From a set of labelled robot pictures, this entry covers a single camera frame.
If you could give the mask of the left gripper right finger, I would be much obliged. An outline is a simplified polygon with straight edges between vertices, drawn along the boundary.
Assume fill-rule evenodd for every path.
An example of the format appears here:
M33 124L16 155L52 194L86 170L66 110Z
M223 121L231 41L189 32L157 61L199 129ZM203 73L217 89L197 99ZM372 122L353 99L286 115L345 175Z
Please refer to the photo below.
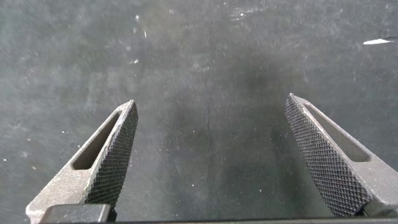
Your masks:
M288 96L285 117L332 214L397 216L396 170L301 97Z

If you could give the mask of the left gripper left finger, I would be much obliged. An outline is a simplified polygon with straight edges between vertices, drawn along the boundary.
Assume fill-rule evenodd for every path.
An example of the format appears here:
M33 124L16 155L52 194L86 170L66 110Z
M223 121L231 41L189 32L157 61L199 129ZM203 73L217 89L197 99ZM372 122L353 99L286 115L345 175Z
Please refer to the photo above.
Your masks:
M30 222L39 223L54 205L114 208L126 178L137 123L134 100L118 106L26 206Z

